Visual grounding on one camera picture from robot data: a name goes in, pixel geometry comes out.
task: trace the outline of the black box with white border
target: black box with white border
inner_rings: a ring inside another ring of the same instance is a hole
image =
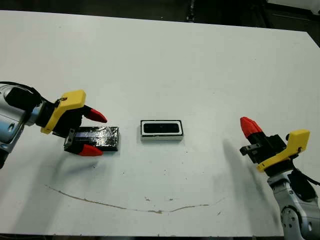
[[[182,140],[184,130],[181,120],[141,120],[141,140]]]

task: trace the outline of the brown stain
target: brown stain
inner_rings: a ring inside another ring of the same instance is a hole
[[[223,198],[221,198],[220,200],[216,201],[213,204],[198,204],[198,205],[183,206],[183,207],[179,207],[179,208],[176,208],[176,209],[173,209],[173,210],[143,210],[143,209],[127,208],[127,207],[123,207],[123,206],[112,205],[112,204],[108,204],[108,203],[104,203],[104,202],[100,202],[100,201],[89,200],[89,199],[86,199],[86,198],[80,198],[80,197],[73,196],[73,195],[70,195],[68,193],[65,193],[63,191],[57,190],[57,189],[55,189],[55,188],[53,188],[53,187],[51,187],[49,185],[45,184],[45,186],[47,188],[49,188],[50,190],[52,190],[52,191],[55,191],[55,192],[57,192],[57,193],[59,193],[61,195],[64,195],[66,197],[69,197],[69,198],[72,198],[72,199],[75,199],[75,200],[80,200],[80,201],[91,203],[91,204],[98,204],[98,205],[111,207],[111,208],[116,208],[116,209],[121,209],[121,210],[136,211],[136,212],[142,212],[142,213],[154,213],[154,214],[174,213],[174,212],[177,212],[177,211],[180,211],[180,210],[183,210],[183,209],[213,206],[213,205],[218,204],[219,202],[221,202],[222,200],[224,200],[226,198],[226,197],[223,197]]]

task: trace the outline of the black rectangular object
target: black rectangular object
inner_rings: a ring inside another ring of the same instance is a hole
[[[73,135],[73,143],[95,146],[101,151],[118,151],[119,128],[117,126],[81,126]]]
[[[182,140],[184,131],[181,120],[141,120],[141,140]]]
[[[177,123],[146,123],[144,126],[144,132],[151,133],[178,133],[179,125]]]

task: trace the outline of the dark floor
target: dark floor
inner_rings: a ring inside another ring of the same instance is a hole
[[[0,9],[297,30],[320,46],[320,16],[266,0],[0,0]]]
[[[283,237],[128,237],[128,236],[42,236],[42,235],[0,235],[0,240],[283,240]]]

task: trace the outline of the tabletop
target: tabletop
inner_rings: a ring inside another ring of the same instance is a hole
[[[282,235],[268,177],[239,152],[242,116],[282,139],[310,130],[295,163],[319,179],[320,50],[305,32],[0,11],[0,33],[2,81],[50,101],[83,89],[120,132],[119,151],[81,157],[26,126],[0,170],[1,233]],[[184,138],[141,142],[140,120],[181,120]]]

